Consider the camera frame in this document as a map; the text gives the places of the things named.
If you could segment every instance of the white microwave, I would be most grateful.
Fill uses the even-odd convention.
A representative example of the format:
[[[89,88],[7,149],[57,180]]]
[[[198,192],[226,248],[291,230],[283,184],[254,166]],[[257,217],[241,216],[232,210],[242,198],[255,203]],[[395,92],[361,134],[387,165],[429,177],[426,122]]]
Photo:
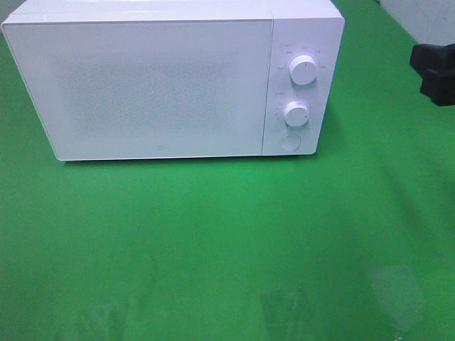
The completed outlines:
[[[329,0],[27,0],[2,24],[64,161],[314,153],[343,27]]]

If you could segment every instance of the green backdrop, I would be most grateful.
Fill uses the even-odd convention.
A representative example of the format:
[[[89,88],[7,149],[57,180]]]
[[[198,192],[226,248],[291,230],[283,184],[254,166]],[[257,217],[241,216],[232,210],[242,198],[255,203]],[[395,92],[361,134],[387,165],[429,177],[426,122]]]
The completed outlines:
[[[336,4],[314,156],[57,161],[0,38],[0,340],[455,340],[455,108]]]

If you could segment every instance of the microwave door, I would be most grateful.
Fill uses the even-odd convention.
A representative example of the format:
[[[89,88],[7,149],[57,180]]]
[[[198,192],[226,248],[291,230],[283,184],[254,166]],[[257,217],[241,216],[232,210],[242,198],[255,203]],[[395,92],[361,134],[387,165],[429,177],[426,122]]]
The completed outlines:
[[[261,155],[271,20],[6,30],[60,160]]]

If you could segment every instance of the black clamp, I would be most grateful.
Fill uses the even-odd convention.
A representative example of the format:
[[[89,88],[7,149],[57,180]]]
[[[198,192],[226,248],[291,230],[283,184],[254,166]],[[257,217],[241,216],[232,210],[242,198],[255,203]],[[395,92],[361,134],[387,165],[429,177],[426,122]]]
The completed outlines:
[[[416,45],[410,64],[422,77],[422,94],[437,105],[455,105],[455,44]]]

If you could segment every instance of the white knob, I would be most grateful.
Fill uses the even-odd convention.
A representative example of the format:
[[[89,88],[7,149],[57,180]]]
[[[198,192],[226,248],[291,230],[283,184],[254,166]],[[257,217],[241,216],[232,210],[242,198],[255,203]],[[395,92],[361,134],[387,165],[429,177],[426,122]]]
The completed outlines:
[[[284,120],[288,126],[303,126],[310,116],[307,103],[295,101],[284,108]]]
[[[318,64],[310,55],[300,55],[289,64],[289,73],[294,83],[298,85],[309,84],[318,75]]]

